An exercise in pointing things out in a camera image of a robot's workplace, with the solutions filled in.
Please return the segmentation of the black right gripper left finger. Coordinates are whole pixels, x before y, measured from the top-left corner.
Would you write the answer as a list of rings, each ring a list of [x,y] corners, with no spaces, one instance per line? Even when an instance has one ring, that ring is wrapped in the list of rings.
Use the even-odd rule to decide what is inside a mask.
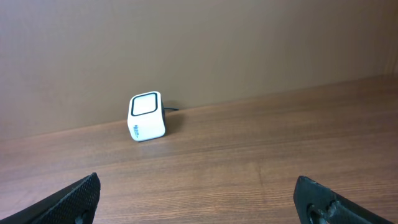
[[[92,224],[101,183],[92,173],[43,200],[1,220],[1,224]]]

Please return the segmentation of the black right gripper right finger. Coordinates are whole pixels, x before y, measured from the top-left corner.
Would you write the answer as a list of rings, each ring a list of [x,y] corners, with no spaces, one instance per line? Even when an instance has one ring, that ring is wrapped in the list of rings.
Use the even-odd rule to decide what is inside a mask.
[[[295,185],[294,204],[301,224],[392,224],[302,175]]]

